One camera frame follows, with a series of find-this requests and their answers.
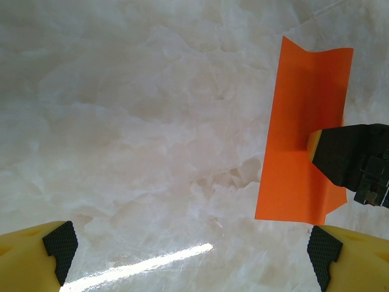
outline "textured grip pad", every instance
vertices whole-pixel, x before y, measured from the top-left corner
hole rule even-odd
[[[72,264],[78,247],[77,237],[71,221],[67,221],[43,237],[43,243],[49,256],[57,261],[55,275],[61,286],[65,283],[67,272]]]
[[[326,291],[331,280],[329,265],[338,260],[342,246],[343,243],[338,239],[319,226],[314,226],[308,243],[308,254],[322,291]]]

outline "marble veining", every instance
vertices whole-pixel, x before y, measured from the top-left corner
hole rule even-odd
[[[387,0],[3,0],[0,233],[72,220],[62,291],[319,291],[311,226],[253,219],[281,39],[355,48],[345,122],[389,123],[387,15]],[[389,238],[388,210],[348,198],[328,224]]]

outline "orange sticky note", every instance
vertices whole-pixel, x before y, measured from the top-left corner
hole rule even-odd
[[[306,52],[283,38],[255,219],[325,223],[347,202],[310,161],[316,130],[341,127],[353,49]]]

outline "white marble surface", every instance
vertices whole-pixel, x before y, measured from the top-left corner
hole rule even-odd
[[[319,291],[311,227],[253,220],[281,38],[355,48],[346,123],[389,123],[388,15],[387,0],[3,0],[0,233],[72,220],[62,291]],[[385,238],[388,222],[352,201],[328,216]]]

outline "yellow plastic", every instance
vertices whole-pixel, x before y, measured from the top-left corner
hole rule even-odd
[[[320,140],[320,137],[322,136],[322,131],[323,130],[315,131],[312,134],[310,134],[308,137],[308,143],[306,149],[308,151],[309,160],[311,162],[314,160],[318,142]]]
[[[333,226],[320,226],[343,243],[329,267],[326,292],[388,292],[389,241]]]
[[[0,235],[0,291],[59,291],[56,261],[42,238],[65,221],[50,222]]]

